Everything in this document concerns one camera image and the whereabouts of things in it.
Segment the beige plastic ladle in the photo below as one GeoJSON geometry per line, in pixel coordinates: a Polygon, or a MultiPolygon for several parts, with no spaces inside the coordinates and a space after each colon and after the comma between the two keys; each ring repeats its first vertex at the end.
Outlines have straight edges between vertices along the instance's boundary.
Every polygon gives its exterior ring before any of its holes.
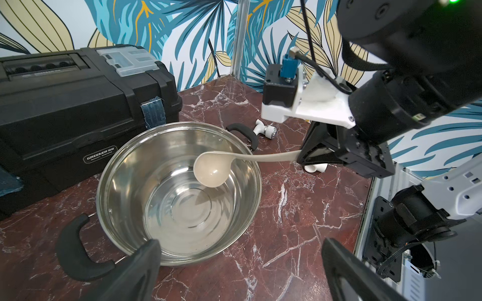
{"type": "Polygon", "coordinates": [[[263,155],[248,155],[228,153],[222,151],[209,151],[197,157],[193,166],[193,172],[201,184],[208,188],[221,186],[230,175],[231,165],[236,159],[252,162],[285,162],[297,161],[301,150],[263,155]]]}

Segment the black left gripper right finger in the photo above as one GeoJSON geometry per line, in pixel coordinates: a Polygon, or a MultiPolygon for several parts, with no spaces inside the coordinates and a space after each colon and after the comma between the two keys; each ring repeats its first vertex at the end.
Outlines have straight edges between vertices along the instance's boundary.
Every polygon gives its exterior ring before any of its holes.
{"type": "Polygon", "coordinates": [[[322,245],[325,275],[333,300],[404,300],[334,238],[322,245]]]}

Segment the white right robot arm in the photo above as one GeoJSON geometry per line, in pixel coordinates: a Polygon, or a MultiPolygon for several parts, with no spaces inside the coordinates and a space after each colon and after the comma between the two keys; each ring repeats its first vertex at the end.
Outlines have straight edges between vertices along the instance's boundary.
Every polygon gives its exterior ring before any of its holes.
{"type": "MultiPolygon", "coordinates": [[[[348,98],[355,127],[313,122],[300,164],[394,174],[387,143],[481,98],[480,1],[340,1],[343,59],[373,77],[348,98]]],[[[481,208],[481,157],[397,192],[377,214],[366,259],[386,269],[409,248],[453,237],[481,208]]]]}

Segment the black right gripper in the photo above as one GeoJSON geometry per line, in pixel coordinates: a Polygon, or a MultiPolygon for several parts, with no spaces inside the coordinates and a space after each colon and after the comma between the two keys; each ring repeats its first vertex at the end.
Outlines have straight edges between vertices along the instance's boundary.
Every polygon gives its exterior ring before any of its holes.
{"type": "Polygon", "coordinates": [[[341,164],[364,178],[386,178],[395,174],[387,143],[363,140],[355,128],[312,122],[301,146],[297,163],[341,164]]]}

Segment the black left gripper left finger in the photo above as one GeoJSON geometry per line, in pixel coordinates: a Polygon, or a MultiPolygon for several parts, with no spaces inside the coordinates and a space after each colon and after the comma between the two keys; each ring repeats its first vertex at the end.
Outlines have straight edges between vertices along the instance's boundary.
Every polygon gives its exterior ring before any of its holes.
{"type": "Polygon", "coordinates": [[[149,240],[80,299],[151,300],[160,261],[158,240],[149,240]]]}

